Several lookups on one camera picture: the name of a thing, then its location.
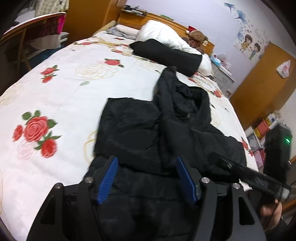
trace stuffed toy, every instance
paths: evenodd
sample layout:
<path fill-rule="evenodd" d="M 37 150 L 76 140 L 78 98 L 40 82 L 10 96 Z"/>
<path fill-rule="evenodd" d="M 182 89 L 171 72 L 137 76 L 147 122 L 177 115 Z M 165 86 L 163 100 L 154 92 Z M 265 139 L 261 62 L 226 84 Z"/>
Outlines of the stuffed toy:
<path fill-rule="evenodd" d="M 188 34 L 187 37 L 183 37 L 182 39 L 186 41 L 190 45 L 190 47 L 195 48 L 202 54 L 205 53 L 205 46 L 207 46 L 208 38 L 201 31 L 196 30 L 195 28 L 189 26 L 186 31 Z"/>

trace wooden cabinet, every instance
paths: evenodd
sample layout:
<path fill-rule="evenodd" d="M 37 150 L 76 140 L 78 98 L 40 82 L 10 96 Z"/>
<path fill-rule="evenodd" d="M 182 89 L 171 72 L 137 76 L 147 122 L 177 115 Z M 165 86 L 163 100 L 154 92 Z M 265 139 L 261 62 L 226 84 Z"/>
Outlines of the wooden cabinet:
<path fill-rule="evenodd" d="M 63 31 L 67 44 L 85 39 L 112 20 L 117 20 L 127 0 L 70 0 Z"/>
<path fill-rule="evenodd" d="M 276 68 L 291 59 L 290 76 L 282 78 Z M 270 112 L 279 110 L 296 88 L 296 60 L 270 43 L 263 56 L 230 98 L 244 129 Z"/>

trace hand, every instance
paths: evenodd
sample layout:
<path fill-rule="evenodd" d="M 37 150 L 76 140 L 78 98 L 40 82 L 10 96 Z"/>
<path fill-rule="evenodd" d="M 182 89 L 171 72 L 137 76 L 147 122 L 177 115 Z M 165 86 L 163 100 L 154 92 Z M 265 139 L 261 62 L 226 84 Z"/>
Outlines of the hand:
<path fill-rule="evenodd" d="M 274 201 L 273 204 L 269 205 L 263 205 L 260 208 L 260 214 L 262 217 L 270 217 L 267 220 L 269 220 L 269 223 L 267 227 L 264 229 L 264 231 L 269 231 L 272 230 L 273 228 L 276 227 L 276 225 L 279 223 L 281 219 L 281 212 L 282 212 L 282 204 L 279 202 L 277 199 Z"/>

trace black down jacket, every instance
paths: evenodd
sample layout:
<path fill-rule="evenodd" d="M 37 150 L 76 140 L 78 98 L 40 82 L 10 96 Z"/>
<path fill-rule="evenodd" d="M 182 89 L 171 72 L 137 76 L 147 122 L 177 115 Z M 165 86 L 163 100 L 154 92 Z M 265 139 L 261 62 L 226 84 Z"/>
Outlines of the black down jacket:
<path fill-rule="evenodd" d="M 109 156 L 119 160 L 111 192 L 98 210 L 111 240 L 186 240 L 198 215 L 179 186 L 175 159 L 183 155 L 203 176 L 233 182 L 209 164 L 215 151 L 246 165 L 243 146 L 210 124 L 209 97 L 188 87 L 176 68 L 162 72 L 153 101 L 109 98 L 103 110 L 92 161 L 86 176 Z"/>

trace metal screw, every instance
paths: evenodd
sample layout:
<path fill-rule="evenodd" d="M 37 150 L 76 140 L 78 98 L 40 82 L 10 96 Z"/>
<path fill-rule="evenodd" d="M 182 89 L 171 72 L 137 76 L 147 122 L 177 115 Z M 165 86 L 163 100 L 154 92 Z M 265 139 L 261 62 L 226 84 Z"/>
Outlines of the metal screw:
<path fill-rule="evenodd" d="M 92 178 L 92 177 L 87 177 L 87 178 L 84 179 L 84 181 L 85 181 L 86 183 L 92 183 L 93 178 Z"/>
<path fill-rule="evenodd" d="M 61 188 L 62 187 L 62 184 L 61 183 L 56 183 L 55 185 L 54 185 L 54 188 L 56 188 L 56 189 L 59 189 L 59 188 Z"/>
<path fill-rule="evenodd" d="M 233 186 L 235 189 L 239 189 L 239 188 L 240 188 L 240 184 L 238 184 L 238 183 L 234 183 L 234 184 L 232 184 L 232 186 Z"/>
<path fill-rule="evenodd" d="M 210 180 L 209 180 L 207 177 L 203 177 L 203 178 L 202 178 L 202 182 L 203 182 L 203 183 L 209 183 Z"/>

